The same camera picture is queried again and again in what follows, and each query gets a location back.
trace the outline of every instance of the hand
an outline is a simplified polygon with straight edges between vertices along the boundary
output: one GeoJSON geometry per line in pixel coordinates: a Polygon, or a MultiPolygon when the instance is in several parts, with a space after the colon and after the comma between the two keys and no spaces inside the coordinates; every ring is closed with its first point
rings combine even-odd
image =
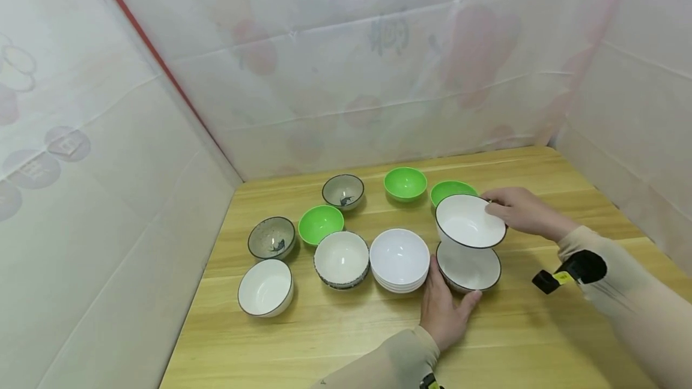
{"type": "Polygon", "coordinates": [[[437,257],[431,256],[431,269],[425,281],[423,303],[420,304],[420,326],[432,336],[440,352],[464,336],[469,316],[482,295],[478,290],[469,293],[459,306],[455,306],[452,293],[440,274],[437,257]]]}
{"type": "Polygon", "coordinates": [[[500,217],[505,224],[523,233],[541,235],[560,242],[579,224],[548,206],[526,188],[497,188],[481,195],[487,201],[485,211],[500,217]]]}

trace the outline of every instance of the wooden tabletop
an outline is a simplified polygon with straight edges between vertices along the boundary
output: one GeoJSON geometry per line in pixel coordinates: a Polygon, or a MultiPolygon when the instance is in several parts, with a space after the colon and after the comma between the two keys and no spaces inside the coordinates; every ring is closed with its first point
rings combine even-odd
{"type": "MultiPolygon", "coordinates": [[[[692,298],[691,280],[550,148],[406,165],[427,175],[428,190],[446,179],[467,181],[481,192],[524,186],[618,240],[661,281],[692,298]]],[[[438,238],[428,195],[409,205],[389,201],[383,177],[392,167],[349,171],[365,183],[366,201],[346,214],[346,229],[370,244],[381,231],[402,227],[434,251],[438,238]]],[[[238,284],[255,263],[246,244],[252,227],[270,216],[297,225],[302,213],[323,203],[324,182],[341,172],[251,181],[236,191],[161,388],[307,388],[418,323],[422,289],[392,294],[370,274],[358,288],[335,292],[314,273],[313,249],[304,244],[287,259],[296,294],[286,312],[251,318],[238,306],[238,284]]],[[[654,388],[576,285],[545,295],[531,284],[539,270],[559,266],[555,244],[510,230],[496,251],[502,279],[484,295],[463,342],[441,358],[438,381],[448,388],[654,388]]]]}

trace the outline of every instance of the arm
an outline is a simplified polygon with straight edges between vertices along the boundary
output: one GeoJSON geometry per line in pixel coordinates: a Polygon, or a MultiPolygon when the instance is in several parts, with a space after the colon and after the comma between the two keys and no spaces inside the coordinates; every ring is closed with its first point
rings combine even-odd
{"type": "Polygon", "coordinates": [[[613,240],[561,215],[528,190],[503,188],[484,197],[496,202],[488,204],[488,213],[510,227],[558,243],[561,261],[583,249],[600,255],[607,274],[597,283],[580,285],[584,297],[606,316],[620,342],[657,385],[692,386],[692,304],[613,240]]]}
{"type": "Polygon", "coordinates": [[[437,258],[431,256],[420,325],[400,331],[374,351],[320,379],[312,389],[418,389],[423,378],[433,372],[440,353],[463,337],[481,295],[469,293],[457,306],[440,274],[437,258]]]}
{"type": "Polygon", "coordinates": [[[418,389],[440,350],[422,327],[404,330],[365,356],[315,383],[313,389],[418,389]]]}

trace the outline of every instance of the beige sleeve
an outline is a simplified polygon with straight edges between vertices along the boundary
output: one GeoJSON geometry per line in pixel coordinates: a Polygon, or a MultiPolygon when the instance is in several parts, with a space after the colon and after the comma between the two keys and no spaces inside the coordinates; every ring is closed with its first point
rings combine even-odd
{"type": "Polygon", "coordinates": [[[587,227],[572,231],[558,245],[562,261],[582,249],[605,260],[605,278],[581,285],[584,296],[610,320],[620,342],[660,388],[692,388],[692,304],[624,248],[587,227]]]}
{"type": "Polygon", "coordinates": [[[422,327],[404,330],[377,349],[320,379],[312,389],[418,389],[440,349],[422,327]]]}

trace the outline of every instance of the sleeve cuff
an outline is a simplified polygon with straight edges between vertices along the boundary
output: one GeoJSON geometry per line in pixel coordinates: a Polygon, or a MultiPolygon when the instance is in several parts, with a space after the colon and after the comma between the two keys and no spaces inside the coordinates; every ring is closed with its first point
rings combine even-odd
{"type": "Polygon", "coordinates": [[[420,340],[420,344],[423,346],[427,356],[433,358],[431,366],[434,367],[434,365],[437,363],[437,359],[440,358],[440,348],[437,347],[437,343],[434,342],[434,339],[430,334],[428,334],[428,331],[423,329],[421,326],[415,326],[413,333],[420,340]]]}
{"type": "Polygon", "coordinates": [[[598,236],[595,231],[583,225],[570,231],[563,239],[560,240],[560,242],[558,242],[558,248],[560,248],[558,257],[560,258],[560,261],[564,262],[575,252],[586,248],[587,243],[593,242],[593,240],[590,240],[593,235],[598,236]]]}

